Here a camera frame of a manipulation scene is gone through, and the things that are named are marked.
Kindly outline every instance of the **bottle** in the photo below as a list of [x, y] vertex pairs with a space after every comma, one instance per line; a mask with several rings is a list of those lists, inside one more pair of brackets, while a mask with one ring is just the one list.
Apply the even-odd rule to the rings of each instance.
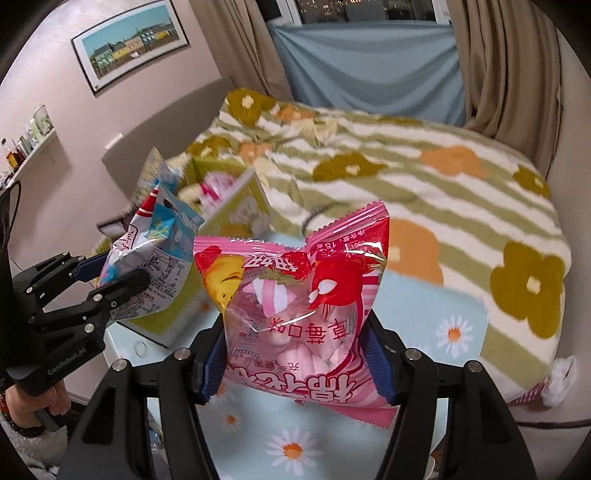
[[29, 126], [30, 126], [31, 130], [33, 130], [33, 134], [35, 135], [37, 142], [42, 142], [43, 141], [43, 134], [39, 130], [39, 125], [37, 125], [37, 122], [35, 121], [34, 118], [31, 118], [29, 120]]
[[25, 152], [22, 149], [20, 149], [20, 147], [17, 145], [17, 143], [14, 141], [14, 139], [12, 139], [12, 145], [14, 146], [14, 148], [12, 149], [12, 152], [16, 156], [18, 166], [20, 167], [25, 162], [27, 155], [25, 154]]
[[22, 145], [22, 148], [25, 151], [27, 156], [33, 151], [33, 146], [31, 145], [31, 142], [29, 141], [29, 139], [27, 137], [25, 137], [25, 135], [21, 135], [21, 138], [19, 140], [19, 145]]
[[39, 144], [39, 139], [30, 125], [25, 125], [25, 136], [29, 139], [29, 142], [31, 142], [32, 148], [35, 148]]
[[2, 139], [2, 146], [4, 147], [4, 154], [6, 155], [6, 160], [8, 164], [14, 171], [18, 170], [18, 161], [14, 153], [10, 150], [10, 147], [6, 145], [6, 138]]

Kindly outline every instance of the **framed picture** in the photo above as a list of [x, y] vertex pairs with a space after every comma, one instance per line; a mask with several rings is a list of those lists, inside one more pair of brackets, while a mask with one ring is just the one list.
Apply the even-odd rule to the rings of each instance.
[[86, 30], [72, 44], [93, 92], [134, 68], [188, 45], [170, 0], [128, 10]]

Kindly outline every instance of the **cartoon character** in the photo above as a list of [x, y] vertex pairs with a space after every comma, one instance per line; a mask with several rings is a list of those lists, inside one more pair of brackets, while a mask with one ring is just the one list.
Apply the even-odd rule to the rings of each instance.
[[329, 258], [316, 262], [309, 309], [319, 305], [344, 306], [356, 301], [363, 288], [362, 277], [371, 269], [363, 259]]
[[203, 287], [223, 314], [240, 286], [245, 260], [241, 255], [220, 252], [219, 247], [206, 248], [195, 255], [195, 261], [203, 272]]

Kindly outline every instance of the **person's hand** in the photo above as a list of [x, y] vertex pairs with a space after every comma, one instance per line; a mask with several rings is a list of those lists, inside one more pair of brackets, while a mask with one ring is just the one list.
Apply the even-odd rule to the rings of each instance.
[[6, 404], [12, 421], [22, 429], [41, 426], [37, 410], [49, 407], [52, 415], [65, 415], [72, 407], [63, 380], [38, 397], [30, 397], [14, 385], [6, 390]]

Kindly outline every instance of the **striped blanket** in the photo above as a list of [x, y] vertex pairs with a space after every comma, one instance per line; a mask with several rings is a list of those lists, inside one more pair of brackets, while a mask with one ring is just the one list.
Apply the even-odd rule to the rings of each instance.
[[[527, 158], [464, 129], [310, 108], [246, 89], [187, 149], [250, 164], [273, 228], [301, 235], [381, 199], [391, 215], [388, 268], [480, 299], [480, 353], [505, 398], [543, 379], [554, 359], [570, 250], [550, 190]], [[450, 342], [462, 331], [452, 328]]]

